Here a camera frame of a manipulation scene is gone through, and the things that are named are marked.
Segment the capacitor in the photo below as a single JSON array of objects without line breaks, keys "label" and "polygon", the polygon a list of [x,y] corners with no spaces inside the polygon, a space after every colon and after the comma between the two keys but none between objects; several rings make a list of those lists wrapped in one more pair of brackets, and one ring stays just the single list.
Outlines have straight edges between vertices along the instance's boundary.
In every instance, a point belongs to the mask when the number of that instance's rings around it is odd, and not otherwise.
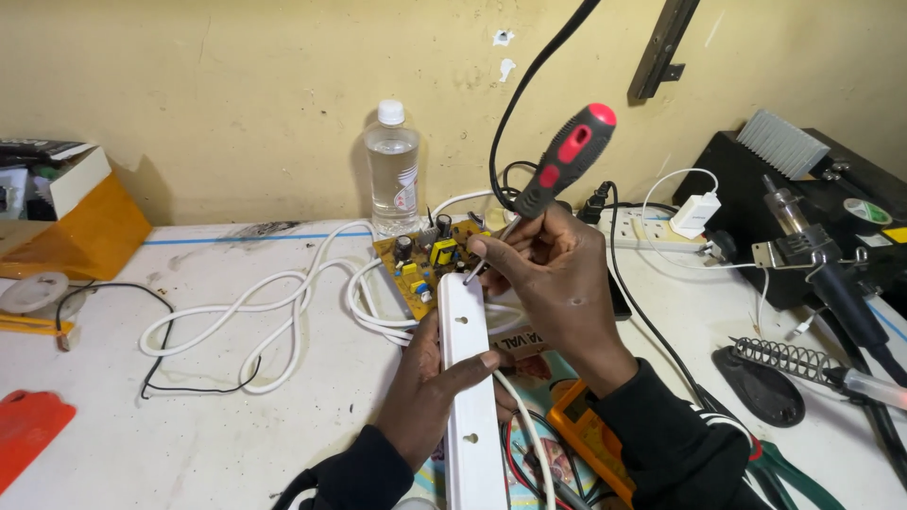
[{"label": "capacitor", "polygon": [[400,236],[394,241],[394,260],[410,260],[413,256],[413,239],[409,236]]},{"label": "capacitor", "polygon": [[434,219],[434,225],[440,231],[438,233],[439,239],[447,239],[451,237],[451,217],[446,214],[438,214],[438,217]]}]

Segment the aluminum heat sink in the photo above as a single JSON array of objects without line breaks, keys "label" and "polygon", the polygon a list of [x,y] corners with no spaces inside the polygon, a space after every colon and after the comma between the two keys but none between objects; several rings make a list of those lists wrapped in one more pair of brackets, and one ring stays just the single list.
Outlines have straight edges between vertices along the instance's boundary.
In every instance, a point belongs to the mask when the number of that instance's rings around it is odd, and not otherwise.
[{"label": "aluminum heat sink", "polygon": [[737,141],[791,181],[805,179],[829,151],[828,145],[765,109],[753,115]]}]

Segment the cardboard box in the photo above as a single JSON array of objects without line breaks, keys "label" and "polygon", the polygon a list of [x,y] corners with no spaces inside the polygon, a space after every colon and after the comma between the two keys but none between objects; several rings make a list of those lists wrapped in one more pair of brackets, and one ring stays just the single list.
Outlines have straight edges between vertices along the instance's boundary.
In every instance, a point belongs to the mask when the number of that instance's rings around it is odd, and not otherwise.
[{"label": "cardboard box", "polygon": [[57,221],[0,221],[0,277],[112,280],[151,232],[101,147],[75,157],[51,195]]}]

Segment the multimeter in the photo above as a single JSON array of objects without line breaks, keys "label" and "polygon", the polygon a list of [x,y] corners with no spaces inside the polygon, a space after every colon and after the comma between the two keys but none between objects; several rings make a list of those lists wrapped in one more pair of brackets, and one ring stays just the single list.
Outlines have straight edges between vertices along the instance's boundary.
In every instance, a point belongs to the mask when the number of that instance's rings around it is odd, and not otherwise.
[{"label": "multimeter", "polygon": [[548,421],[564,440],[599,474],[620,499],[632,508],[630,499],[636,485],[620,462],[620,441],[589,408],[586,396],[589,387],[582,379],[548,411]]}]

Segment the yellow wall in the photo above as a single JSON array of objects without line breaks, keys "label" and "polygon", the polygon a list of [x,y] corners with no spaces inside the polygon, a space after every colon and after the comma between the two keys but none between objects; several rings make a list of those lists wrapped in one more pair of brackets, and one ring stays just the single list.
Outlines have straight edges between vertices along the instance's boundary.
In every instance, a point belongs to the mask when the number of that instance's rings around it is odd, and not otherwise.
[{"label": "yellow wall", "polygon": [[[4,0],[0,133],[102,144],[155,224],[349,218],[370,214],[357,136],[395,97],[427,141],[421,184],[437,204],[487,188],[504,106],[578,3]],[[619,127],[566,191],[575,204],[605,178],[640,199],[757,107],[907,176],[907,3],[704,0],[674,60],[681,81],[630,107],[663,3],[602,1],[523,96],[499,166],[537,159],[583,104],[604,102]],[[492,47],[498,29],[515,33],[509,46]],[[517,67],[498,83],[505,57]]]}]

